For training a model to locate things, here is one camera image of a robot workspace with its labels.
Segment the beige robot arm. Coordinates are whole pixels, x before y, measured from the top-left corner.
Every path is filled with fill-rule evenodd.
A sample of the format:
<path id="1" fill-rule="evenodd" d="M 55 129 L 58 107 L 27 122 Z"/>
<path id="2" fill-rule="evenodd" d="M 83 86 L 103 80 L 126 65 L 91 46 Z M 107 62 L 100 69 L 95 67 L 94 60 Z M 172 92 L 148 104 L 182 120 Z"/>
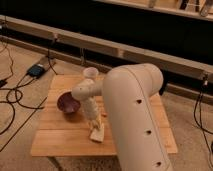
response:
<path id="1" fill-rule="evenodd" d="M 116 67 L 102 81 L 86 78 L 71 90 L 91 121 L 94 98 L 103 98 L 122 171 L 173 171 L 150 104 L 162 84 L 160 69 L 145 63 Z"/>

